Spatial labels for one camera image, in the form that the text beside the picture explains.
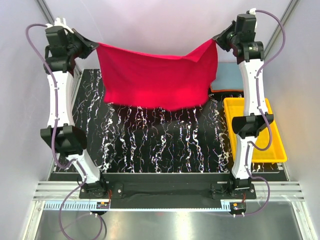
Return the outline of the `red polo shirt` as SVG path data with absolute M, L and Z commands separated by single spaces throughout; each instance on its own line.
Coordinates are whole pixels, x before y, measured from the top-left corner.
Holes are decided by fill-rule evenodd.
M 174 111 L 203 105 L 216 79 L 218 51 L 209 39 L 190 53 L 155 55 L 101 43 L 105 103 Z

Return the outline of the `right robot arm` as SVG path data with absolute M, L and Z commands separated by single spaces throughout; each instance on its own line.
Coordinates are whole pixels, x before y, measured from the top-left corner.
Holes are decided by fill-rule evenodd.
M 233 117 L 231 122 L 236 135 L 236 154 L 226 192 L 234 197 L 253 191 L 251 164 L 254 149 L 265 151 L 271 146 L 270 143 L 266 147 L 256 145 L 260 132 L 269 130 L 274 121 L 265 100 L 262 78 L 265 51 L 263 43 L 255 41 L 256 26 L 254 13 L 242 13 L 213 38 L 222 50 L 232 51 L 243 82 L 243 115 Z

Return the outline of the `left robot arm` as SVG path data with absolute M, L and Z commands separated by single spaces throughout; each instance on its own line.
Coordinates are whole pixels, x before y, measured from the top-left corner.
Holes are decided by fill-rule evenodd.
M 45 35 L 48 45 L 44 68 L 50 89 L 50 113 L 40 136 L 55 156 L 68 161 L 66 165 L 57 162 L 60 169 L 74 166 L 78 171 L 82 179 L 80 191 L 88 197 L 101 198 L 107 193 L 108 184 L 87 151 L 86 133 L 75 126 L 72 115 L 75 60 L 87 58 L 99 45 L 64 25 L 47 27 Z

